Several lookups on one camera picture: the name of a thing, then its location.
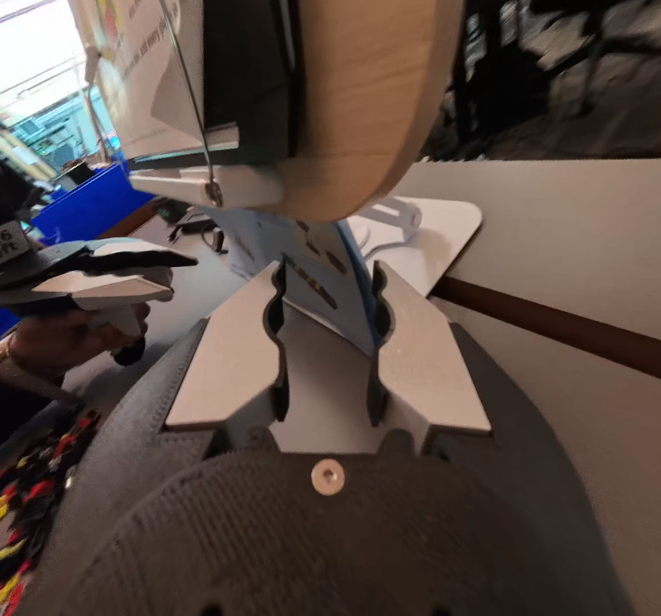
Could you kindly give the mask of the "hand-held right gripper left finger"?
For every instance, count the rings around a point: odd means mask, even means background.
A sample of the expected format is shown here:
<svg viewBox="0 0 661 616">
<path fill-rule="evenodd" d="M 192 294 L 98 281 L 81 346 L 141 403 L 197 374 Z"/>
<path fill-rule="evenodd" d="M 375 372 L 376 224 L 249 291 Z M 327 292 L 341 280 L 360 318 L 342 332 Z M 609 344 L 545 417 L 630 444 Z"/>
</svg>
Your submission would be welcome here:
<svg viewBox="0 0 661 616">
<path fill-rule="evenodd" d="M 250 430 L 284 422 L 284 263 L 274 261 L 210 316 L 165 419 L 167 430 Z"/>
</svg>

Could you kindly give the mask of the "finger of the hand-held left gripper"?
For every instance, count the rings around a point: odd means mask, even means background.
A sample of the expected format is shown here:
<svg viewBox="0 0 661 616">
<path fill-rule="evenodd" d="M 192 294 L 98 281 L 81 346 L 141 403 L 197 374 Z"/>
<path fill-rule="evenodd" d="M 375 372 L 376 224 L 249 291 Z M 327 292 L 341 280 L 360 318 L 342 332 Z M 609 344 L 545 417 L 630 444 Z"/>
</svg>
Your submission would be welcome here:
<svg viewBox="0 0 661 616">
<path fill-rule="evenodd" d="M 179 268 L 194 266 L 198 259 L 170 249 L 96 249 L 77 262 L 77 271 L 115 273 L 121 270 Z"/>
<path fill-rule="evenodd" d="M 34 286 L 31 292 L 67 296 L 84 311 L 99 311 L 149 301 L 171 301 L 174 295 L 168 285 L 161 285 L 142 275 L 89 275 L 81 271 L 54 276 Z"/>
</svg>

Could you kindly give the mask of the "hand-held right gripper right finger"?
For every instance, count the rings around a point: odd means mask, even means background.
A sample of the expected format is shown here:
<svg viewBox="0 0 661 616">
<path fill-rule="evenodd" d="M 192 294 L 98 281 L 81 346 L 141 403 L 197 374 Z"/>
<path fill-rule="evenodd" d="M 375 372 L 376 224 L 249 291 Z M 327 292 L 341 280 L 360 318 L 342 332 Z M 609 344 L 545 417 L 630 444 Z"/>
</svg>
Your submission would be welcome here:
<svg viewBox="0 0 661 616">
<path fill-rule="evenodd" d="M 367 410 L 374 428 L 409 434 L 490 434 L 485 412 L 450 322 L 390 265 L 374 262 L 379 335 Z"/>
</svg>

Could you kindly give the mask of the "pile of lego pieces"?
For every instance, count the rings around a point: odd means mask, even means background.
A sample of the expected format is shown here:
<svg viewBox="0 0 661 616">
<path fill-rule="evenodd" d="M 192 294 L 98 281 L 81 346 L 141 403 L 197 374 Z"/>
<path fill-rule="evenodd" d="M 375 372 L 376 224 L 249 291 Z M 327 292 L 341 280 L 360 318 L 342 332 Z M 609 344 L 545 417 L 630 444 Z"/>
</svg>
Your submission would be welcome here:
<svg viewBox="0 0 661 616">
<path fill-rule="evenodd" d="M 13 615 L 40 564 L 55 517 L 77 466 L 98 432 L 102 415 L 74 410 L 31 441 L 1 471 L 1 614 Z"/>
</svg>

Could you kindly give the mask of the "person's left hand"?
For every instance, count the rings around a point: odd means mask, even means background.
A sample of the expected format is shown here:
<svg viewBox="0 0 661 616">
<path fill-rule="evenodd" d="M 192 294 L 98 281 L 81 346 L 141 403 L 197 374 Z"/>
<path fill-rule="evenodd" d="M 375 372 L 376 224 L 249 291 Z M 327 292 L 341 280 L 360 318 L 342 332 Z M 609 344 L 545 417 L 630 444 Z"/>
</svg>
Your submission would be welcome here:
<svg viewBox="0 0 661 616">
<path fill-rule="evenodd" d="M 92 329 L 96 315 L 84 310 L 29 317 L 12 333 L 9 354 L 32 374 L 61 375 L 104 352 L 131 346 L 145 335 L 150 311 L 146 303 L 134 306 L 139 323 L 135 337 L 109 324 Z"/>
</svg>

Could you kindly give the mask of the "black charger with green lights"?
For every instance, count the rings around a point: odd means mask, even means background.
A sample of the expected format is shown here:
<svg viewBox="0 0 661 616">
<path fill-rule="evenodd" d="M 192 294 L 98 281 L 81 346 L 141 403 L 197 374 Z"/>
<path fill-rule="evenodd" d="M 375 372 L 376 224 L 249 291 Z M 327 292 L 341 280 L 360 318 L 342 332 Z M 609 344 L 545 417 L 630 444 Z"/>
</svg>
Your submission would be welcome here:
<svg viewBox="0 0 661 616">
<path fill-rule="evenodd" d="M 155 198 L 151 201 L 151 206 L 155 214 L 169 225 L 179 223 L 191 207 L 189 203 L 168 198 Z"/>
</svg>

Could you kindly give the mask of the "blue plastic bin with tag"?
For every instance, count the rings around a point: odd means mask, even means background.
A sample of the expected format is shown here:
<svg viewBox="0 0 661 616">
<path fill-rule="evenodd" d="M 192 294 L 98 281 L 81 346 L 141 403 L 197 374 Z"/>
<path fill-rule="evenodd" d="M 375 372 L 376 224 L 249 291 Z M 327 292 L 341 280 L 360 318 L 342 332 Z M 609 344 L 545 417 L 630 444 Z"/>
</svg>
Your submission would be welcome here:
<svg viewBox="0 0 661 616">
<path fill-rule="evenodd" d="M 47 243 L 127 237 L 156 215 L 153 195 L 134 190 L 113 165 L 46 206 L 32 224 Z"/>
</svg>

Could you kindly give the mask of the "light blue instruction booklet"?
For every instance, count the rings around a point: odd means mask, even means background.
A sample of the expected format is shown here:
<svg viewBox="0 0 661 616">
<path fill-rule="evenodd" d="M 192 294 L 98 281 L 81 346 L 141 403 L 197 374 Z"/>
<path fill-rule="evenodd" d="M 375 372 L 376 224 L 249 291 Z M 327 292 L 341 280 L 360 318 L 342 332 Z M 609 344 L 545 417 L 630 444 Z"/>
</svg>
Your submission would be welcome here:
<svg viewBox="0 0 661 616">
<path fill-rule="evenodd" d="M 233 209 L 220 213 L 228 265 L 250 280 L 286 266 L 286 301 L 322 321 L 367 356 L 374 353 L 374 299 L 366 263 L 345 221 L 306 223 Z"/>
</svg>

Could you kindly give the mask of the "beige paper holder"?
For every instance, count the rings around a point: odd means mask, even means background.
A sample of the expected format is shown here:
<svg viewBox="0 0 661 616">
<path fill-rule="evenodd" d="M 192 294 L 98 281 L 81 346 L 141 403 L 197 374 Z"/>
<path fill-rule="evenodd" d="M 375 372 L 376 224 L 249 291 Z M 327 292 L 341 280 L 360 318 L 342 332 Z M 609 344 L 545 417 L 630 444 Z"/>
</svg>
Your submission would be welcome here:
<svg viewBox="0 0 661 616">
<path fill-rule="evenodd" d="M 437 116 L 464 0 L 67 0 L 129 181 L 333 222 L 384 198 Z"/>
</svg>

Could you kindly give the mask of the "background wooden desk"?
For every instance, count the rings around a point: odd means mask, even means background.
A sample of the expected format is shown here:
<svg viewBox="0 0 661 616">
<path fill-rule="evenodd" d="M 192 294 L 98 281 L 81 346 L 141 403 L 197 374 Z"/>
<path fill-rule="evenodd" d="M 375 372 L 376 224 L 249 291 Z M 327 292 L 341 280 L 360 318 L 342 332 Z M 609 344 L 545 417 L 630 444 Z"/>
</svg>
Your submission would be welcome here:
<svg viewBox="0 0 661 616">
<path fill-rule="evenodd" d="M 465 0 L 423 161 L 660 158 L 660 0 Z"/>
</svg>

